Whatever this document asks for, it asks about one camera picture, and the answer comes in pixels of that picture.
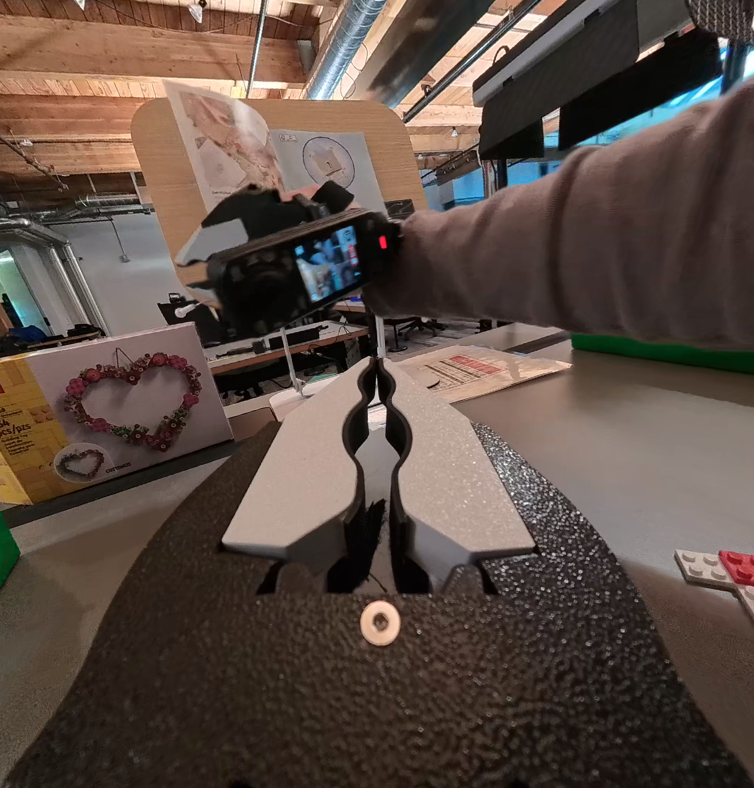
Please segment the wooden office desk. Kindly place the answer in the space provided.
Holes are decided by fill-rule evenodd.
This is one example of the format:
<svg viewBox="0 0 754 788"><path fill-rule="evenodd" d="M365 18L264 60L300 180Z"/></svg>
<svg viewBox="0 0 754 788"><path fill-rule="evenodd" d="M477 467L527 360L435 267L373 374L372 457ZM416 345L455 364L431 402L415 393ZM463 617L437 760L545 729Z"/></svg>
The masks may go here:
<svg viewBox="0 0 754 788"><path fill-rule="evenodd" d="M335 321L323 321L284 330L291 355L322 350L350 340L362 341L368 346L369 329L364 326ZM254 342L264 344L263 352L254 352ZM263 367L285 360L284 343L280 332L273 332L261 340L247 339L206 348L204 355L214 376L240 369Z"/></svg>

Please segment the black office chair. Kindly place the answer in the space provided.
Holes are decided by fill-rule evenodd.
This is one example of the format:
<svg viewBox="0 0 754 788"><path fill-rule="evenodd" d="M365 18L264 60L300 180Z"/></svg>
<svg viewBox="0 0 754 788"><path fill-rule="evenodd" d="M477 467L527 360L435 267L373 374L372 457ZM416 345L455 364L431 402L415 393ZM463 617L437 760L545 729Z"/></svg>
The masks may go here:
<svg viewBox="0 0 754 788"><path fill-rule="evenodd" d="M393 352L404 352L408 349L408 342L413 331L423 334L428 332L431 337L436 337L447 329L447 325L434 318L413 317L398 321L393 326L394 348Z"/></svg>

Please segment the clear plastic bag with papers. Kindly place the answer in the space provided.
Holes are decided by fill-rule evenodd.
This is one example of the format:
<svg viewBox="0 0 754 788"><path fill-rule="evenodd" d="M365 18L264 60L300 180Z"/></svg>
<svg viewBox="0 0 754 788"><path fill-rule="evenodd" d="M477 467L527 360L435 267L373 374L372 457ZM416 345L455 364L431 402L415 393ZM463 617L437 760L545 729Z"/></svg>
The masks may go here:
<svg viewBox="0 0 754 788"><path fill-rule="evenodd" d="M403 360L399 366L418 383L451 404L487 396L571 368L568 362L460 345Z"/></svg>

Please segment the person's right forearm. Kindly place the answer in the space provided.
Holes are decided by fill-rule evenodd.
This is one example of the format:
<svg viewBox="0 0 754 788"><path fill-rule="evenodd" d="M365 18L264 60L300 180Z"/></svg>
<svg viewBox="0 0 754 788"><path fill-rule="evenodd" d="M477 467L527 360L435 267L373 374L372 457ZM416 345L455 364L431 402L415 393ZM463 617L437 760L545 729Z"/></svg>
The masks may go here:
<svg viewBox="0 0 754 788"><path fill-rule="evenodd" d="M384 318L754 351L754 75L537 181L415 213L362 298Z"/></svg>

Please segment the red lego plate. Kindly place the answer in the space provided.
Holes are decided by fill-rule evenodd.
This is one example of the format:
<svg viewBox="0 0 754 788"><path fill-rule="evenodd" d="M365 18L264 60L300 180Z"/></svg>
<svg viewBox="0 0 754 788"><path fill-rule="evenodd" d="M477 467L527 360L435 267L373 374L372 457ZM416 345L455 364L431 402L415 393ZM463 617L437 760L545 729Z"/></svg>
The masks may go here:
<svg viewBox="0 0 754 788"><path fill-rule="evenodd" d="M721 550L718 557L736 585L754 587L754 555Z"/></svg>

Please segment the lego instruction booklet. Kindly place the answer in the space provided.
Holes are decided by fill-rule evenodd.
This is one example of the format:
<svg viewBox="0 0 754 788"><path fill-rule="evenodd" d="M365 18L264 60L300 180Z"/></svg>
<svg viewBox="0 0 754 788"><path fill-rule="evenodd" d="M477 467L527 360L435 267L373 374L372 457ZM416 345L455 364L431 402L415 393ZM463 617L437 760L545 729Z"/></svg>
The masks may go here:
<svg viewBox="0 0 754 788"><path fill-rule="evenodd" d="M331 182L363 209L387 213L362 133L271 129L239 99L163 86L206 211L248 185L292 192Z"/></svg>

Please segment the silver ceiling air duct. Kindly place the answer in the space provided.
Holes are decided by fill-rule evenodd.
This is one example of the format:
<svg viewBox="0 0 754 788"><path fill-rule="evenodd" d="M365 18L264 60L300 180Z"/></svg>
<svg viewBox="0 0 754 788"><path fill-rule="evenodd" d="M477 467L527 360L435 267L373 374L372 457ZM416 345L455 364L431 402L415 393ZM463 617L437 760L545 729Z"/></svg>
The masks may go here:
<svg viewBox="0 0 754 788"><path fill-rule="evenodd" d="M340 5L303 89L305 99L332 99L385 4L386 1L347 1Z"/></svg>

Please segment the lego set box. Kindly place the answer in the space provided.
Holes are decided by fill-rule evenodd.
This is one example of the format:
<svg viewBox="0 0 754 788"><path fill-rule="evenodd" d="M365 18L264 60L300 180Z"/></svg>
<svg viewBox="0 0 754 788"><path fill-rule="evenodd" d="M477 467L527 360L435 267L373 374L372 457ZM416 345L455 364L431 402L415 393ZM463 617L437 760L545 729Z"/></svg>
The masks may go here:
<svg viewBox="0 0 754 788"><path fill-rule="evenodd" d="M0 359L0 503L32 505L234 439L189 323Z"/></svg>

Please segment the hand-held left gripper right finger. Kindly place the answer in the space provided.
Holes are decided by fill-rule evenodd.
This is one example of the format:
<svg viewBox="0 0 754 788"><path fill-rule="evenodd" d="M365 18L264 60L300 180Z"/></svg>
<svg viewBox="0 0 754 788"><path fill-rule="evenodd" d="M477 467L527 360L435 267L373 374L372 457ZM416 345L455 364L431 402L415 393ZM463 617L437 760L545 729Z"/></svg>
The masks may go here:
<svg viewBox="0 0 754 788"><path fill-rule="evenodd" d="M536 543L473 422L397 364L378 362L397 588L441 588L458 566L529 556Z"/></svg>

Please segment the wooden book stand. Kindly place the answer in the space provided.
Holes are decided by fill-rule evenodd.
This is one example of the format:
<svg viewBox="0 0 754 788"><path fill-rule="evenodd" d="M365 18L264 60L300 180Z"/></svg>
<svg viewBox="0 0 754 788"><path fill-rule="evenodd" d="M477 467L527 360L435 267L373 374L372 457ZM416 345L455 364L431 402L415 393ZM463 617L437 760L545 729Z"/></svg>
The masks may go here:
<svg viewBox="0 0 754 788"><path fill-rule="evenodd" d="M428 209L408 130L393 110L370 101L241 100L255 109L269 128L320 133L362 133L367 143L386 215L401 221ZM130 129L134 149L167 247L175 255L209 211L202 195L168 98L154 99L138 109ZM311 196L312 189L300 190ZM198 274L175 266L185 283Z"/></svg>

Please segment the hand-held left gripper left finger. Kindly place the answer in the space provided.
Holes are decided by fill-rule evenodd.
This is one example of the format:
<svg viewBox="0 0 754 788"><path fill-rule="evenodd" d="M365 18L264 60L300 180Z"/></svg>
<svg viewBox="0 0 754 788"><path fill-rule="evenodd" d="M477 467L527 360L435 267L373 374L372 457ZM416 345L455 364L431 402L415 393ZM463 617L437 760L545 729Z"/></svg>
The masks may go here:
<svg viewBox="0 0 754 788"><path fill-rule="evenodd" d="M246 490L222 546L285 563L334 564L362 507L355 458L369 435L377 360L357 362L291 411Z"/></svg>

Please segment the black hanging panel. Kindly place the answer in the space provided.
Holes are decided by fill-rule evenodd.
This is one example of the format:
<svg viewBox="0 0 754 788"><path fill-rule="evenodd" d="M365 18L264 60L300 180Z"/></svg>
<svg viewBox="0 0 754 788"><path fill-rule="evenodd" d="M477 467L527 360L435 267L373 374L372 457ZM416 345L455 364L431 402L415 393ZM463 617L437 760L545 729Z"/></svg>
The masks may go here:
<svg viewBox="0 0 754 788"><path fill-rule="evenodd" d="M542 158L554 110L567 151L722 74L692 2L565 2L474 83L479 158Z"/></svg>

